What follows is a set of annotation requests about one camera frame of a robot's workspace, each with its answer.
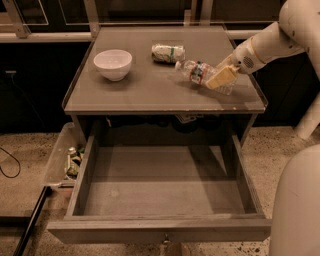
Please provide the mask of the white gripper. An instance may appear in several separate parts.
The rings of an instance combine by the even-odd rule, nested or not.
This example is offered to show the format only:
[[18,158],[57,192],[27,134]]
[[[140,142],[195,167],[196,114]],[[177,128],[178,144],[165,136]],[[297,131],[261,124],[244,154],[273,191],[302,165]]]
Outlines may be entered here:
[[238,45],[231,55],[216,66],[217,69],[208,77],[206,86],[209,89],[216,89],[233,83],[238,72],[252,74],[263,68],[266,62],[259,55],[261,47],[258,43],[258,37],[252,36]]

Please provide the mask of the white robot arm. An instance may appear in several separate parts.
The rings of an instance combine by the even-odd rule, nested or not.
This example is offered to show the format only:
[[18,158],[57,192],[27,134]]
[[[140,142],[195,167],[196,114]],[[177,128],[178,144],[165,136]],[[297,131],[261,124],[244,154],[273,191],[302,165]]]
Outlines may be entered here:
[[[308,54],[320,78],[320,0],[286,0],[279,20],[239,45],[209,78],[211,89],[274,59]],[[273,206],[269,256],[320,256],[320,145],[290,159]]]

